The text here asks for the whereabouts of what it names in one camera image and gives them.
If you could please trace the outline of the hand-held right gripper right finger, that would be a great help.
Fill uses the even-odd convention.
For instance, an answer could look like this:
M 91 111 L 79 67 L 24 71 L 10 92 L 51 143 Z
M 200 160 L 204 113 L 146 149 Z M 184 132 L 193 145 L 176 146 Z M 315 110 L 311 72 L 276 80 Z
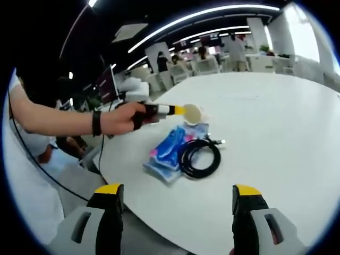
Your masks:
M 256 188 L 233 186 L 232 214 L 234 254 L 300 254 L 295 225 Z

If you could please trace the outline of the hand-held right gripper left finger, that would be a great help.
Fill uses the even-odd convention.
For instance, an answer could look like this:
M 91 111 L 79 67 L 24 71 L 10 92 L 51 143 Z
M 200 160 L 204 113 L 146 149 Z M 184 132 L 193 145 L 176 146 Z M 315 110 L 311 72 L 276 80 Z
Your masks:
M 49 244 L 50 254 L 121 254 L 124 185 L 98 188 L 86 206 L 69 214 Z

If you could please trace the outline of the person's left hand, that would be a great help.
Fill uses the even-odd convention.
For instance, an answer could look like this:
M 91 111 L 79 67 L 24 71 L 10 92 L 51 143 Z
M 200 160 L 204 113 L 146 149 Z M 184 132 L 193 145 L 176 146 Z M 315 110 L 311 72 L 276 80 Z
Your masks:
M 121 135 L 135 131 L 142 126 L 143 120 L 135 120 L 136 114 L 144 114 L 146 108 L 140 103 L 125 103 L 110 112 L 102 113 L 100 116 L 100 127 L 102 134 Z

